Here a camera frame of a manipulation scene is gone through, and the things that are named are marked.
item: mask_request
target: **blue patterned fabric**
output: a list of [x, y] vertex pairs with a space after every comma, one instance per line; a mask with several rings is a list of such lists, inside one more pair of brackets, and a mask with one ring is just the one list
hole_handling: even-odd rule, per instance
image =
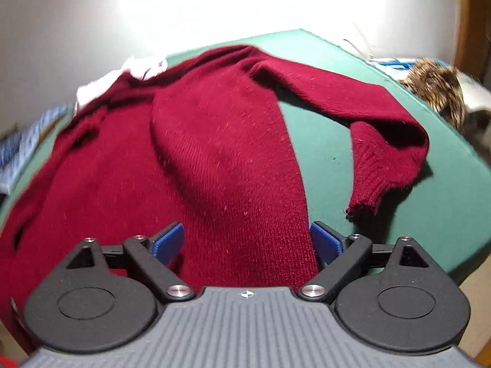
[[0, 143], [0, 194], [11, 193], [19, 175], [36, 150], [41, 134], [55, 120], [63, 117], [71, 105], [58, 105], [48, 109], [30, 128], [17, 131]]
[[19, 151], [21, 139], [22, 131], [14, 131], [0, 141], [0, 167], [3, 167], [10, 162], [14, 155]]

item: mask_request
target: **red sweater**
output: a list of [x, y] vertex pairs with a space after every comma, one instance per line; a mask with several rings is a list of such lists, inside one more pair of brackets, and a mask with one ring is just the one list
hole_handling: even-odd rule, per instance
[[17, 363], [0, 356], [0, 368], [16, 368]]
[[349, 123], [350, 214], [375, 213], [385, 191], [414, 181], [428, 136], [381, 86], [244, 45], [147, 81], [124, 73], [58, 135], [14, 206], [0, 238], [0, 318], [82, 238], [118, 244], [173, 221], [186, 231], [175, 269], [195, 289], [309, 280], [305, 192], [276, 85]]

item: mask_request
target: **white wall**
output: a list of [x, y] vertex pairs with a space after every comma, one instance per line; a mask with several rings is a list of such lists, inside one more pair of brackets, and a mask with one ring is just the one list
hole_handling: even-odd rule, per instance
[[450, 62], [457, 15], [456, 0], [0, 0], [0, 131], [130, 55], [300, 27], [376, 57]]

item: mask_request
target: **white cloth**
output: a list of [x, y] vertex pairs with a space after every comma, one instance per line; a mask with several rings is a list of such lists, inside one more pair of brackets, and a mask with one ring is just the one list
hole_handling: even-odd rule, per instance
[[146, 58], [130, 57], [121, 69], [111, 71], [107, 75], [80, 86], [77, 90], [77, 107], [79, 111], [89, 102], [104, 94], [123, 72], [129, 72], [131, 76], [140, 80], [155, 77], [167, 69], [167, 60], [164, 56], [152, 55]]
[[457, 74], [457, 79], [468, 111], [491, 110], [491, 93], [488, 89], [462, 72]]

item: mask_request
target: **sweater sleeve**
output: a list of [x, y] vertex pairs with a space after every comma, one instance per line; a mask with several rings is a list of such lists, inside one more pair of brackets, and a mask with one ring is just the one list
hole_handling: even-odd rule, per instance
[[354, 162], [349, 215], [375, 214], [387, 190], [416, 179], [428, 153], [428, 134], [384, 87], [269, 55], [249, 74], [349, 123]]

